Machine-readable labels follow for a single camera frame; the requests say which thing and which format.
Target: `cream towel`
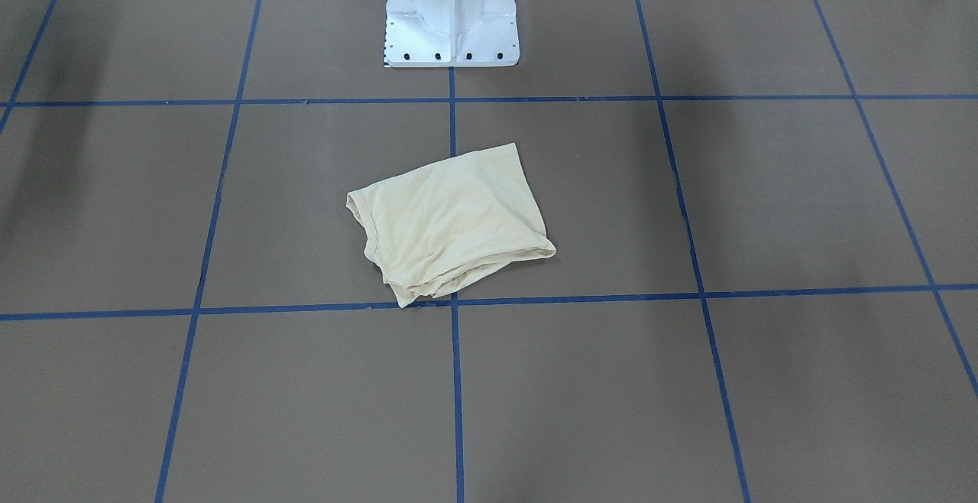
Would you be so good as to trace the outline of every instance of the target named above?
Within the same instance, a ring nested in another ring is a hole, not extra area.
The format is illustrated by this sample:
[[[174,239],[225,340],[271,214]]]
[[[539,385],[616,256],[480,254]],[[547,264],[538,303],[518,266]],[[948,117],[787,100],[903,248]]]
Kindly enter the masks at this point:
[[[518,260],[556,253],[516,144],[472,151],[350,192],[398,305],[443,297]]]

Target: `grid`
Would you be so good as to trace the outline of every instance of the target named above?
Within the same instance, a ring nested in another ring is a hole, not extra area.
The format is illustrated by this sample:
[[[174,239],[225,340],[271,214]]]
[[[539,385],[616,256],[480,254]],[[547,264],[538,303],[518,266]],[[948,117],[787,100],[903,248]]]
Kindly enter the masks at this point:
[[[748,485],[748,475],[745,471],[743,464],[743,457],[741,457],[740,444],[737,438],[737,427],[734,417],[733,407],[730,404],[729,395],[727,395],[727,385],[724,380],[724,369],[721,360],[721,354],[717,346],[716,336],[714,333],[714,327],[710,315],[710,303],[714,300],[736,300],[736,298],[748,298],[748,297],[800,297],[801,295],[836,295],[836,294],[901,294],[901,293],[920,293],[920,294],[931,294],[934,298],[934,302],[937,305],[940,315],[944,320],[944,325],[947,328],[947,334],[950,336],[951,340],[954,342],[954,347],[957,350],[957,356],[960,358],[961,367],[967,374],[968,380],[970,381],[971,388],[974,390],[975,395],[978,396],[978,381],[976,381],[974,370],[968,360],[967,354],[965,353],[963,344],[961,344],[960,337],[957,335],[956,328],[954,328],[954,322],[950,317],[949,311],[947,311],[946,305],[944,305],[943,294],[947,291],[974,291],[978,290],[978,283],[970,284],[939,284],[936,283],[935,277],[931,273],[931,269],[928,265],[927,258],[923,252],[921,245],[918,242],[918,237],[916,237],[914,226],[912,225],[911,218],[909,218],[907,210],[905,210],[904,203],[900,193],[898,191],[897,185],[890,174],[890,169],[887,166],[886,159],[884,158],[883,152],[880,150],[879,144],[876,141],[876,135],[873,133],[873,127],[870,124],[869,117],[866,115],[866,110],[863,109],[863,102],[866,100],[887,100],[887,99],[901,99],[901,100],[941,100],[941,99],[978,99],[978,93],[911,93],[911,95],[900,95],[900,93],[860,93],[857,91],[853,80],[849,74],[849,70],[846,67],[846,62],[842,56],[838,44],[835,41],[834,34],[832,34],[831,26],[829,26],[827,16],[825,16],[822,11],[820,0],[811,0],[813,2],[814,8],[818,13],[818,18],[821,20],[822,28],[824,29],[825,35],[829,43],[831,43],[832,50],[834,51],[836,60],[838,60],[839,69],[843,77],[845,78],[846,84],[849,88],[849,93],[824,93],[824,95],[818,95],[818,93],[799,93],[799,95],[683,95],[683,96],[667,96],[663,95],[659,87],[659,77],[656,71],[656,60],[654,60],[654,50],[651,46],[651,40],[649,37],[649,29],[646,26],[646,16],[643,14],[643,3],[642,0],[635,0],[636,6],[636,19],[638,19],[640,30],[642,31],[643,46],[645,46],[645,52],[647,57],[647,64],[649,64],[649,77],[651,79],[651,84],[653,85],[654,93],[650,96],[517,96],[516,98],[471,98],[470,96],[457,96],[455,94],[455,71],[454,68],[449,68],[447,70],[448,75],[448,89],[449,95],[447,96],[430,96],[430,98],[335,98],[335,99],[246,99],[245,96],[245,82],[248,78],[248,64],[251,60],[251,51],[254,46],[255,32],[258,29],[260,23],[261,6],[262,0],[254,1],[254,13],[251,16],[251,26],[248,31],[248,40],[244,49],[244,59],[241,62],[241,74],[240,79],[238,79],[237,93],[234,99],[172,99],[172,100],[93,100],[93,102],[70,102],[69,100],[63,100],[63,102],[21,102],[18,100],[18,95],[20,95],[21,88],[24,85],[25,78],[29,68],[31,68],[31,62],[34,60],[36,50],[41,43],[45,30],[52,18],[52,13],[57,7],[58,0],[50,0],[47,10],[45,11],[44,18],[37,29],[36,36],[34,37],[34,42],[31,44],[31,49],[28,51],[27,57],[24,59],[24,64],[18,75],[17,82],[15,82],[15,87],[9,99],[6,102],[0,102],[3,106],[3,116],[0,118],[0,131],[3,131],[7,124],[7,121],[14,109],[44,109],[44,107],[125,107],[125,106],[169,106],[169,105],[233,105],[233,112],[231,116],[230,126],[228,128],[227,140],[224,147],[223,158],[220,168],[220,175],[217,182],[217,187],[214,194],[213,208],[210,214],[209,231],[207,231],[205,251],[203,252],[202,261],[200,262],[200,275],[198,287],[196,287],[196,296],[193,300],[193,307],[191,308],[162,308],[162,309],[130,309],[130,310],[80,310],[80,311],[70,311],[70,312],[31,312],[31,313],[7,313],[0,314],[0,321],[3,322],[13,322],[13,321],[35,321],[35,320],[65,320],[65,319],[83,319],[83,318],[122,318],[122,317],[157,317],[157,316],[189,316],[189,331],[186,334],[186,344],[182,360],[182,368],[179,375],[179,381],[176,389],[176,394],[173,402],[173,410],[170,419],[169,430],[167,433],[167,444],[165,444],[164,450],[164,460],[162,460],[160,466],[160,479],[158,479],[157,485],[157,502],[164,500],[165,488],[167,488],[167,475],[169,471],[170,459],[173,452],[174,440],[176,433],[178,431],[180,412],[182,399],[184,394],[184,388],[186,384],[186,377],[188,377],[189,367],[192,364],[193,357],[193,343],[195,342],[196,325],[198,325],[198,319],[202,316],[213,316],[213,315],[231,315],[231,314],[245,314],[245,313],[289,313],[289,312],[311,312],[311,311],[343,311],[343,310],[362,310],[362,309],[392,309],[396,308],[397,304],[394,301],[377,301],[377,302],[342,302],[342,303],[322,303],[322,304],[283,304],[283,305],[273,305],[273,306],[224,306],[224,307],[214,307],[214,306],[203,306],[203,294],[205,293],[207,271],[209,270],[210,256],[213,248],[214,235],[217,230],[217,225],[220,217],[221,209],[221,196],[222,188],[224,185],[224,176],[228,169],[228,163],[231,158],[231,151],[235,140],[235,129],[237,129],[238,124],[238,114],[240,114],[241,107],[243,105],[344,105],[345,103],[446,103],[449,106],[449,150],[450,156],[457,155],[457,128],[455,127],[455,109],[459,103],[492,103],[492,102],[654,102],[656,104],[659,120],[661,123],[661,128],[663,131],[663,136],[665,139],[666,150],[668,151],[669,165],[672,169],[672,174],[675,179],[675,198],[678,200],[678,207],[680,208],[682,218],[685,224],[685,235],[688,239],[689,247],[689,257],[691,257],[692,272],[695,275],[696,291],[685,291],[684,293],[651,293],[651,294],[577,294],[577,295],[562,295],[561,297],[548,297],[548,295],[539,295],[538,297],[502,297],[502,298],[460,298],[458,294],[452,294],[450,300],[430,300],[430,301],[420,301],[412,304],[412,307],[448,307],[451,311],[451,328],[452,328],[452,349],[453,349],[453,378],[454,378],[454,396],[455,396],[455,488],[457,489],[457,500],[458,503],[462,503],[465,500],[465,470],[464,470],[464,447],[462,447],[462,427],[464,422],[462,422],[462,408],[464,408],[464,401],[462,401],[462,378],[461,378],[461,349],[460,349],[460,326],[458,326],[458,315],[460,315],[460,309],[466,307],[478,307],[478,306],[496,306],[496,305],[534,305],[534,304],[553,304],[553,303],[586,303],[586,302],[630,302],[630,301],[658,301],[658,300],[692,300],[698,301],[700,308],[702,310],[703,322],[705,325],[706,333],[709,340],[710,351],[713,358],[713,363],[716,371],[716,382],[717,388],[720,392],[720,396],[724,407],[724,416],[727,420],[727,431],[729,431],[730,436],[730,447],[733,450],[734,460],[736,460],[737,465],[737,478],[740,480],[741,494],[743,494],[743,500],[745,502],[751,501],[751,493]],[[698,250],[696,250],[695,244],[695,234],[694,228],[692,228],[691,222],[689,222],[687,204],[685,204],[684,192],[682,192],[682,177],[680,169],[678,168],[677,161],[675,160],[675,152],[673,150],[673,141],[670,135],[669,120],[667,119],[667,112],[665,103],[667,102],[723,102],[723,100],[846,100],[855,103],[855,106],[859,110],[860,120],[862,120],[863,127],[866,131],[866,137],[869,139],[870,144],[873,146],[874,154],[876,154],[876,159],[878,161],[878,166],[882,172],[887,186],[889,187],[890,193],[892,194],[894,204],[897,206],[902,219],[902,224],[905,226],[905,231],[908,233],[909,239],[911,239],[912,246],[914,246],[916,257],[918,257],[919,266],[922,269],[923,274],[926,277],[926,284],[902,284],[902,286],[874,286],[874,287],[818,287],[818,288],[789,288],[789,290],[779,290],[778,288],[770,288],[769,290],[725,290],[725,291],[709,291],[706,290],[702,273],[700,272],[700,265],[698,260]]]

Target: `grid square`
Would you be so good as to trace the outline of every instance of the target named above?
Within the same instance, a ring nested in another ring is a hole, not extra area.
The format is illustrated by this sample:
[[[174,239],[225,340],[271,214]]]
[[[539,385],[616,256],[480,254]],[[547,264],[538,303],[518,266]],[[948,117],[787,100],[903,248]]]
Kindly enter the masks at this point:
[[[707,290],[926,283],[851,100],[666,110]]]
[[[870,100],[863,107],[935,280],[975,283],[976,103]]]
[[[254,1],[58,0],[20,100],[233,99]]]
[[[387,0],[263,0],[247,98],[436,98],[444,69],[384,67]]]
[[[200,319],[168,501],[450,501],[444,308]]]
[[[978,406],[931,294],[710,308],[755,501],[974,500]]]
[[[698,302],[460,320],[467,501],[740,500]]]
[[[242,107],[203,302],[393,300],[346,193],[447,158],[448,117],[444,103]]]
[[[153,500],[188,321],[0,322],[0,500]]]
[[[14,109],[0,154],[0,312],[193,305],[230,116]]]
[[[460,69],[459,96],[649,96],[635,0],[517,0],[520,63]]]
[[[460,103],[458,152],[517,143],[556,246],[465,297],[696,291],[652,102]]]
[[[978,368],[978,291],[945,291],[941,294],[954,331],[964,347],[972,370]]]
[[[978,1],[818,2],[858,92],[978,92]]]
[[[663,95],[849,93],[811,0],[642,4]]]
[[[0,0],[0,99],[6,100],[21,75],[51,0]]]

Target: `cloth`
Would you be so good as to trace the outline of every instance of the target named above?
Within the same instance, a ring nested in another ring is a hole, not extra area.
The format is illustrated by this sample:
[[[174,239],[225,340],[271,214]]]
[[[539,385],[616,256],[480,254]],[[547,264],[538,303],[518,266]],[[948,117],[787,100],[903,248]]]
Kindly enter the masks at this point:
[[[556,253],[516,144],[472,151],[346,196],[364,255],[405,307],[443,297],[518,260]]]

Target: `folded cloth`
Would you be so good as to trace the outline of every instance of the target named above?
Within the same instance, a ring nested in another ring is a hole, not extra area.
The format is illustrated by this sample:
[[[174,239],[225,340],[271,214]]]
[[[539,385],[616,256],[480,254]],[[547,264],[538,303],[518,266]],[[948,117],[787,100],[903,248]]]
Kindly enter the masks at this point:
[[[443,297],[503,266],[556,253],[516,144],[472,151],[346,196],[401,308]]]

